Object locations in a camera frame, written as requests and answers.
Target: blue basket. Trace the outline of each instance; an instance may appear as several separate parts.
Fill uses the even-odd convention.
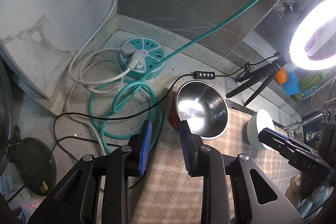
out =
[[[298,94],[301,91],[299,83],[298,83],[298,81],[296,79],[296,76],[293,73],[293,71],[291,71],[288,74],[287,81],[282,86],[283,86],[283,89],[285,90],[285,92],[286,92],[287,95]]]

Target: placemat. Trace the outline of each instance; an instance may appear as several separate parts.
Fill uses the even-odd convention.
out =
[[[275,150],[258,151],[248,145],[246,126],[251,115],[229,110],[226,132],[215,140],[203,140],[222,154],[248,154],[283,193],[298,171]],[[276,131],[286,135],[276,127]],[[137,203],[132,224],[183,223],[198,224],[201,218],[203,178],[191,178],[184,165],[179,133],[165,119],[161,137],[148,167],[146,183]],[[230,216],[234,206],[230,177],[226,176],[230,200]]]

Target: orange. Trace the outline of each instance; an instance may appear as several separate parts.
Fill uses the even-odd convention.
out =
[[[275,80],[278,82],[278,84],[283,85],[287,81],[287,72],[284,68],[282,68],[276,75]]]

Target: marble wall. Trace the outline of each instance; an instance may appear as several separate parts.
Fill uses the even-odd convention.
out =
[[[111,2],[0,0],[1,57],[26,84],[48,99],[71,58],[108,13]]]

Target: tripod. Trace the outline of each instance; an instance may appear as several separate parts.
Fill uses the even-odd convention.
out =
[[[283,56],[280,56],[278,59],[274,60],[272,63],[267,64],[259,69],[256,69],[253,72],[248,72],[244,74],[242,77],[237,78],[237,82],[243,82],[249,79],[247,82],[241,84],[239,87],[235,88],[234,90],[230,91],[226,94],[227,98],[231,98],[238,93],[246,90],[250,86],[258,83],[265,77],[266,80],[258,87],[258,89],[251,95],[250,98],[246,100],[244,106],[247,106],[257,95],[273,80],[274,76],[281,70],[281,68],[287,64],[287,61],[284,59]]]

